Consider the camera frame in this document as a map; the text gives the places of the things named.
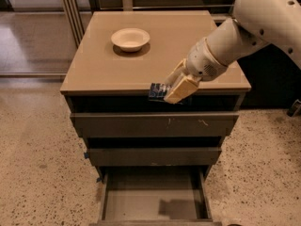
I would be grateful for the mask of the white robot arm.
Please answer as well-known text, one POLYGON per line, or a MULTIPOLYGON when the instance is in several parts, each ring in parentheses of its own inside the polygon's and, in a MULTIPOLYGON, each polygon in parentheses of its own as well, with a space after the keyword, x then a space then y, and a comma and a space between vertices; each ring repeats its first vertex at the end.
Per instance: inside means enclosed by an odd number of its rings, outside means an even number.
POLYGON ((199 40, 167 77, 164 100, 176 104, 241 57, 273 44, 301 68, 301 6, 297 0, 235 0, 232 15, 199 40))

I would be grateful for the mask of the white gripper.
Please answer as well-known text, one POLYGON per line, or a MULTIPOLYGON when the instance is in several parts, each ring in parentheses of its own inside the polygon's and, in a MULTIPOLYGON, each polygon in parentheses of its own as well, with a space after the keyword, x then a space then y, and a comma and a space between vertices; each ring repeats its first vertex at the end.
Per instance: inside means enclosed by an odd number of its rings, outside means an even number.
POLYGON ((190 49, 186 59, 182 59, 166 78, 165 84, 170 86, 170 89, 164 100, 175 105, 195 93, 200 80, 215 80, 227 68, 214 57, 207 39, 201 39, 190 49))

